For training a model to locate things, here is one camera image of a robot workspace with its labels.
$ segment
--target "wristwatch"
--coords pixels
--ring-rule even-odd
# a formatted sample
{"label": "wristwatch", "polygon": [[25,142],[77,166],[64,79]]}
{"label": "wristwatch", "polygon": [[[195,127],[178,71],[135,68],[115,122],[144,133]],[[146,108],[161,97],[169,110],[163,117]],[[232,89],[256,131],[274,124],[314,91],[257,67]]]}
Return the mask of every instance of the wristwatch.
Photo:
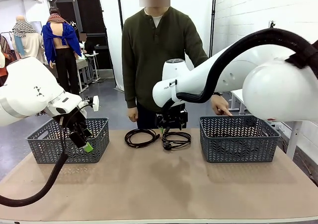
{"label": "wristwatch", "polygon": [[213,92],[213,95],[223,96],[223,94],[220,92]]}

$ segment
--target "dark green henley shirt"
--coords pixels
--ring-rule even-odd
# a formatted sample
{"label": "dark green henley shirt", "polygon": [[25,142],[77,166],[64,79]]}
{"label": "dark green henley shirt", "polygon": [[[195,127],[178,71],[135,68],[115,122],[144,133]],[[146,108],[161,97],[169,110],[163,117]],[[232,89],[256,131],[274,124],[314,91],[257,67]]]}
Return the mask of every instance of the dark green henley shirt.
{"label": "dark green henley shirt", "polygon": [[188,15],[170,7],[158,27],[142,9],[125,21],[122,36],[122,63],[128,108],[136,100],[148,110],[160,112],[153,99],[153,87],[162,80],[164,63],[184,59],[185,53],[196,67],[208,56],[196,27]]}

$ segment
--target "patterned scarf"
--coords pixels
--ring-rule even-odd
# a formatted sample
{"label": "patterned scarf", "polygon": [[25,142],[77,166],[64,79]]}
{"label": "patterned scarf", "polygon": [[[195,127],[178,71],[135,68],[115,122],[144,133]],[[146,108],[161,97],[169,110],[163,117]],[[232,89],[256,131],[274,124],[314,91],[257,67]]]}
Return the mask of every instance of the patterned scarf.
{"label": "patterned scarf", "polygon": [[1,46],[1,52],[2,53],[11,55],[10,45],[8,44],[6,38],[3,37],[2,35],[0,36],[0,46]]}
{"label": "patterned scarf", "polygon": [[51,14],[48,22],[55,22],[55,23],[67,23],[59,14]]}
{"label": "patterned scarf", "polygon": [[25,33],[36,33],[36,31],[30,23],[18,20],[13,27],[13,34],[17,37],[25,37]]}

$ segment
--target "white curtain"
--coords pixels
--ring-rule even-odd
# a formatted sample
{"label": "white curtain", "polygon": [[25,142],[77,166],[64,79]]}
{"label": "white curtain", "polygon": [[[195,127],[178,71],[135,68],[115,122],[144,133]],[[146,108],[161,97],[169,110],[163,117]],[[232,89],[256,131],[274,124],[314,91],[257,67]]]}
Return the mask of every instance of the white curtain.
{"label": "white curtain", "polygon": [[[108,43],[114,66],[117,87],[124,90],[121,60],[121,25],[118,0],[100,0],[104,23],[107,28]],[[121,0],[123,20],[142,9],[139,0]],[[212,0],[171,0],[171,6],[190,16],[203,41],[203,48],[209,54]],[[186,56],[187,66],[192,69],[193,64]]]}

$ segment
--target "white wall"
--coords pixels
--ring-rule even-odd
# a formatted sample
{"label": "white wall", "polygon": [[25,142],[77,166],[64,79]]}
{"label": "white wall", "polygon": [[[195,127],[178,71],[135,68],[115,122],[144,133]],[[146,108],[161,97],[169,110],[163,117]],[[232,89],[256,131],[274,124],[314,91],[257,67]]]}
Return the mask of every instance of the white wall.
{"label": "white wall", "polygon": [[[314,42],[318,40],[316,8],[318,0],[217,0],[213,54],[252,32],[268,28],[270,20],[276,21],[277,28]],[[318,163],[316,123],[303,123],[299,144]]]}
{"label": "white wall", "polygon": [[[0,1],[0,33],[12,31],[17,15],[24,15],[24,4],[22,0]],[[7,39],[12,48],[9,34],[3,34],[3,36]]]}
{"label": "white wall", "polygon": [[[49,18],[49,4],[47,0],[6,0],[0,1],[0,33],[12,31],[17,15],[23,15],[27,21],[41,21],[44,25]],[[3,34],[10,42],[10,36]]]}
{"label": "white wall", "polygon": [[[123,90],[122,61],[121,61],[121,27],[117,0],[100,0],[104,10],[104,22],[108,33],[108,42],[114,73],[118,88]],[[121,0],[123,20],[142,9],[139,0]],[[212,0],[171,0],[171,6],[190,16],[197,27],[203,41],[204,49],[209,54]],[[186,56],[187,66],[192,69],[193,64]]]}

